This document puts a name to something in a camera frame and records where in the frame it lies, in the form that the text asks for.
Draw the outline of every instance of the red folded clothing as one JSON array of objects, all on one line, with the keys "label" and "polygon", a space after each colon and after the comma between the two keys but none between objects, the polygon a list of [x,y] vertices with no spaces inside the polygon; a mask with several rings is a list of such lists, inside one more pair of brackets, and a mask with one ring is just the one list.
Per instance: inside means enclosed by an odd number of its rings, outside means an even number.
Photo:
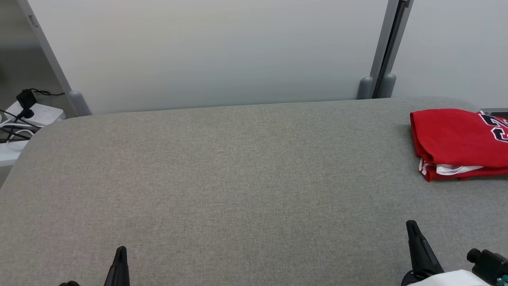
[{"label": "red folded clothing", "polygon": [[508,174],[508,121],[460,109],[410,114],[427,181]]}]

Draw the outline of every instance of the white partition panel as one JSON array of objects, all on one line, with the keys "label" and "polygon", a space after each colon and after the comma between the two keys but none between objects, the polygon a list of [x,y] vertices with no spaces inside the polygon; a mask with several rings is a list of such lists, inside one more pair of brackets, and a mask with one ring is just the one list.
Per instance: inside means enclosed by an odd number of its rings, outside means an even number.
[{"label": "white partition panel", "polygon": [[28,0],[92,113],[355,99],[387,0]]},{"label": "white partition panel", "polygon": [[507,0],[414,0],[392,68],[392,97],[508,108],[507,13]]}]

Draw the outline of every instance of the stack of folded clothes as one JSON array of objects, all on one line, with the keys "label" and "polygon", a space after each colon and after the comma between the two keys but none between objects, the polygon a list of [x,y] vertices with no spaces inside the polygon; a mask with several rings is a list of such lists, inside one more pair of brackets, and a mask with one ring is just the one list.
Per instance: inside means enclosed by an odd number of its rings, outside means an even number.
[{"label": "stack of folded clothes", "polygon": [[508,174],[508,121],[460,109],[410,114],[418,170],[427,181]]}]

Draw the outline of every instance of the power strip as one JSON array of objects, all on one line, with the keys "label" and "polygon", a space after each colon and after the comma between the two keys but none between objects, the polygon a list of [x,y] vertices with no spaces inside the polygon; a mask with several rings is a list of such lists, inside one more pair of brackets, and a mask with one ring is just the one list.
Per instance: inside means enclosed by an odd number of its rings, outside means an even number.
[{"label": "power strip", "polygon": [[[56,121],[63,120],[67,118],[65,112],[60,108],[55,108],[42,104],[34,104],[30,110],[34,112],[34,116],[30,118],[23,118],[23,120],[30,122],[35,125],[46,126]],[[10,112],[14,115],[18,115],[23,111],[23,108],[19,104],[19,102],[15,102],[11,107],[7,109],[7,112]],[[14,117],[6,114],[8,120],[12,120]]]}]

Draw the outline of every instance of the gray plastic corner cap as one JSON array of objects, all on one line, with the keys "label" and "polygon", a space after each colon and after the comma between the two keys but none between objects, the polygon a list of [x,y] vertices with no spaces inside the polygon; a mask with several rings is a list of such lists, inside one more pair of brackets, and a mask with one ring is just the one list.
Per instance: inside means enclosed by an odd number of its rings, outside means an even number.
[{"label": "gray plastic corner cap", "polygon": [[379,86],[377,98],[391,98],[396,80],[397,76],[393,73],[385,75],[381,81],[381,85]]},{"label": "gray plastic corner cap", "polygon": [[374,79],[371,76],[366,76],[360,80],[360,86],[358,86],[358,94],[356,95],[356,99],[369,99],[370,90],[372,88],[372,84],[374,83]]},{"label": "gray plastic corner cap", "polygon": [[69,103],[71,104],[77,116],[92,115],[92,112],[90,112],[90,108],[88,108],[88,105],[86,104],[86,101],[83,98],[81,92],[71,90],[68,93],[67,97],[69,99]]}]

